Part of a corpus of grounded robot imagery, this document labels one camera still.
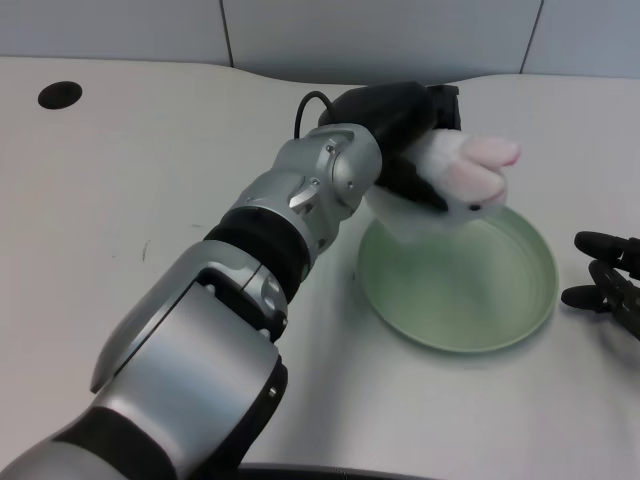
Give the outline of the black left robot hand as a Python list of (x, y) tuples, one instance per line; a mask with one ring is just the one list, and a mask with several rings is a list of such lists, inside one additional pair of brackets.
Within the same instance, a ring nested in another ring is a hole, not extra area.
[(428, 181), (418, 177), (407, 152), (427, 133), (461, 128), (458, 95), (456, 86), (423, 86), (417, 82), (354, 88), (337, 97), (332, 109), (319, 117), (318, 124), (365, 127), (382, 154), (382, 169), (376, 181), (380, 190), (394, 199), (445, 213), (446, 200)]

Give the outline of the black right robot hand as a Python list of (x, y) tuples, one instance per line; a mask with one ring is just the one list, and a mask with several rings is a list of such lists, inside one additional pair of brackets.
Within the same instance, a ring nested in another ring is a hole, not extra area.
[(561, 301), (569, 307), (608, 313), (634, 338), (639, 339), (639, 239), (592, 231), (578, 232), (575, 247), (592, 258), (588, 266), (591, 285), (565, 289)]

